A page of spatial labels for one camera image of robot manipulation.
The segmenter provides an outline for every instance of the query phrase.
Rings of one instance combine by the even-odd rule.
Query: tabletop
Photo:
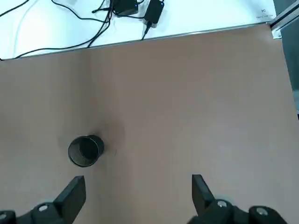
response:
[[[0,13],[23,1],[2,0]],[[134,16],[144,16],[149,1],[140,4],[138,14]],[[98,0],[55,2],[68,6],[81,17],[104,20],[107,15],[107,11],[92,13],[101,4]],[[165,0],[164,4],[157,27],[149,30],[146,39],[237,28],[265,23],[276,16],[273,0],[189,0],[188,3]],[[105,6],[108,6],[108,0],[104,2]],[[0,58],[10,59],[35,49],[66,48],[86,42],[97,33],[102,23],[80,20],[71,11],[53,4],[51,0],[29,0],[22,7],[2,16],[0,26],[3,31],[0,36]],[[97,38],[92,47],[139,41],[145,27],[141,19],[114,15],[110,27]],[[56,51],[63,50],[38,50],[24,56]]]

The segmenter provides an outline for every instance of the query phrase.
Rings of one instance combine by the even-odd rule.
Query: brown table surface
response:
[[[296,223],[299,122],[266,25],[0,64],[0,209],[21,215],[85,175],[76,223],[184,224],[191,174],[242,209]],[[67,157],[99,133],[90,168]]]

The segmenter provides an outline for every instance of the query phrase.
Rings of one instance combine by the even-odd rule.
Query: plug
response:
[[[144,19],[146,21],[146,29],[141,40],[144,40],[145,35],[148,33],[149,29],[159,22],[160,16],[164,8],[163,0],[150,0],[149,6],[146,10]]]

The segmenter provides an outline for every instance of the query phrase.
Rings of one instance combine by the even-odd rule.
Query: metal frame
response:
[[[283,27],[290,25],[297,18],[299,18],[299,0],[296,0],[285,11],[269,22],[273,35],[277,34]]]

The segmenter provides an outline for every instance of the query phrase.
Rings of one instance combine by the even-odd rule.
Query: white surface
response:
[[[0,13],[24,0],[1,0]],[[56,0],[75,10],[81,17],[104,20],[106,12],[92,14],[100,0]],[[145,14],[149,0],[139,6],[136,16]],[[156,28],[146,38],[206,32],[215,29],[246,26],[275,18],[273,0],[165,0]],[[0,18],[0,57],[13,58],[24,52],[46,47],[67,47],[87,41],[101,23],[81,21],[67,9],[50,0],[31,0],[21,8]],[[113,17],[110,28],[93,46],[140,40],[145,29],[142,20]],[[52,51],[38,51],[31,55]]]

